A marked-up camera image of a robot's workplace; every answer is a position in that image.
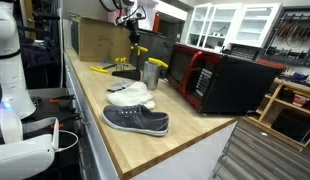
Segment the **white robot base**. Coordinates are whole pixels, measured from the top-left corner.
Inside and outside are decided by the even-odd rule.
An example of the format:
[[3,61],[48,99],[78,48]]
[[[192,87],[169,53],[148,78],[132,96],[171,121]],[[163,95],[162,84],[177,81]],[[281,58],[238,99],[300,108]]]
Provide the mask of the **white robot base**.
[[36,107],[26,88],[15,0],[0,0],[0,180],[65,180],[53,165],[63,149],[56,117],[23,123]]

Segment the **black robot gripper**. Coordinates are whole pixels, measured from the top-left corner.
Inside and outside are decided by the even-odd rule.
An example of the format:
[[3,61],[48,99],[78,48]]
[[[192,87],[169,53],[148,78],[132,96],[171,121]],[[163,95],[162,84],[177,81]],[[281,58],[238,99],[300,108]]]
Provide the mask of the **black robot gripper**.
[[138,31],[138,21],[136,19],[130,19],[127,21],[126,27],[130,31],[129,39],[131,42],[131,46],[138,46],[140,38],[140,34]]

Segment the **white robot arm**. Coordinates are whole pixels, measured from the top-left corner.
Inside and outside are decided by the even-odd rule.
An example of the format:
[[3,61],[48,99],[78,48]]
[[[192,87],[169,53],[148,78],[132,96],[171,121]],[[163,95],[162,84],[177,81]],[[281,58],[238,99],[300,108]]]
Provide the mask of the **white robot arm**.
[[139,20],[146,18],[144,8],[137,3],[137,0],[98,0],[102,7],[108,12],[119,11],[115,19],[116,26],[124,26],[129,30],[129,40],[133,46],[137,46],[140,39]]

